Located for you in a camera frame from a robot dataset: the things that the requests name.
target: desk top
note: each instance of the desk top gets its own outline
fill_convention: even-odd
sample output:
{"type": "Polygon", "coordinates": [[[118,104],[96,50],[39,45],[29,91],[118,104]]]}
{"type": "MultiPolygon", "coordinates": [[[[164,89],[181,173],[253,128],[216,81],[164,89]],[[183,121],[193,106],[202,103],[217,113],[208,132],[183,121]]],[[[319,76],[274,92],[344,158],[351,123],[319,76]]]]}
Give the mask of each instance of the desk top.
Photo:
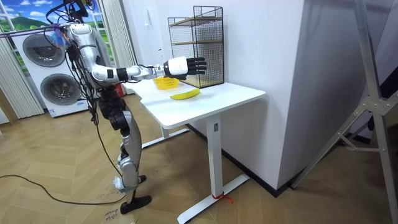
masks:
{"type": "Polygon", "coordinates": [[[123,83],[142,100],[146,110],[165,129],[172,129],[207,116],[220,113],[236,106],[263,97],[266,93],[232,83],[224,83],[200,90],[200,93],[186,100],[173,100],[170,96],[184,93],[195,87],[180,82],[178,87],[158,90],[152,80],[139,83],[123,83]]]}

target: stacked washer and dryer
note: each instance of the stacked washer and dryer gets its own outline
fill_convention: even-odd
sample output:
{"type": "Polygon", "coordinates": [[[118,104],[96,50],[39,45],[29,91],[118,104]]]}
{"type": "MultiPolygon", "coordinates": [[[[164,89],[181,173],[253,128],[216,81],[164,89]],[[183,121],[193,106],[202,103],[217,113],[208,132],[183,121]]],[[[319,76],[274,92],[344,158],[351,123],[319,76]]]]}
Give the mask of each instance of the stacked washer and dryer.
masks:
{"type": "Polygon", "coordinates": [[[87,110],[87,102],[68,68],[64,49],[48,42],[52,41],[51,32],[45,35],[47,39],[43,33],[12,38],[40,93],[38,97],[43,99],[52,117],[87,110]]]}

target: washing machine door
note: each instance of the washing machine door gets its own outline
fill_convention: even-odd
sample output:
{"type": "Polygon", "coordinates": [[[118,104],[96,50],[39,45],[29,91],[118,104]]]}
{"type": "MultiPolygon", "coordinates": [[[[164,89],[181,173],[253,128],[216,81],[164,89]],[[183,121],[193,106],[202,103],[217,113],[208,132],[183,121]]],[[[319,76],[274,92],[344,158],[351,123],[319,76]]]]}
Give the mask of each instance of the washing machine door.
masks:
{"type": "Polygon", "coordinates": [[[63,62],[65,54],[64,49],[58,49],[53,45],[55,43],[49,35],[32,34],[25,39],[23,49],[29,60],[37,65],[56,67],[63,62]]]}
{"type": "Polygon", "coordinates": [[[76,103],[81,96],[76,80],[70,75],[60,73],[47,76],[42,81],[40,90],[44,98],[56,105],[76,103]]]}

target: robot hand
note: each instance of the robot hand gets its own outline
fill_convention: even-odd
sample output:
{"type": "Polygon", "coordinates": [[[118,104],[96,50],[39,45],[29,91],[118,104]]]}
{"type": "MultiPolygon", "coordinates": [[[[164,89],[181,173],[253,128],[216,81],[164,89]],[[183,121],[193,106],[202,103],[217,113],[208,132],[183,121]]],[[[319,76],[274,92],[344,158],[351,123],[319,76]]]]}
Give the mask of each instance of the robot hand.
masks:
{"type": "Polygon", "coordinates": [[[166,77],[186,80],[187,75],[205,74],[207,69],[205,58],[178,57],[168,60],[163,64],[166,77]]]}

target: wooden floor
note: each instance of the wooden floor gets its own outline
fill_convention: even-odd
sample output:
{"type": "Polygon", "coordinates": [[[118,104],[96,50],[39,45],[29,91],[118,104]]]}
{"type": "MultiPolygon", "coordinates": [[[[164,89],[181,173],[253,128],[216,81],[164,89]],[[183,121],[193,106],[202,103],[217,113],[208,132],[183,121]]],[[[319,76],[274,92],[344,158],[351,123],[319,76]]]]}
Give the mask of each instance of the wooden floor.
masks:
{"type": "MultiPolygon", "coordinates": [[[[139,123],[143,142],[161,137],[158,124],[137,96],[125,97],[139,123]]],[[[1,126],[0,175],[19,174],[39,182],[55,197],[76,202],[108,202],[122,197],[113,187],[116,175],[98,141],[88,112],[61,118],[49,114],[1,126]]],[[[112,159],[120,137],[108,121],[99,123],[112,159]]],[[[224,183],[242,171],[223,158],[224,183]]],[[[177,223],[180,213],[210,194],[206,142],[190,131],[145,149],[141,174],[148,179],[137,194],[149,194],[146,207],[121,215],[113,205],[68,205],[22,179],[0,179],[0,223],[177,223]]],[[[195,218],[195,224],[234,223],[390,223],[379,156],[338,148],[297,190],[274,198],[253,180],[195,218]]]]}

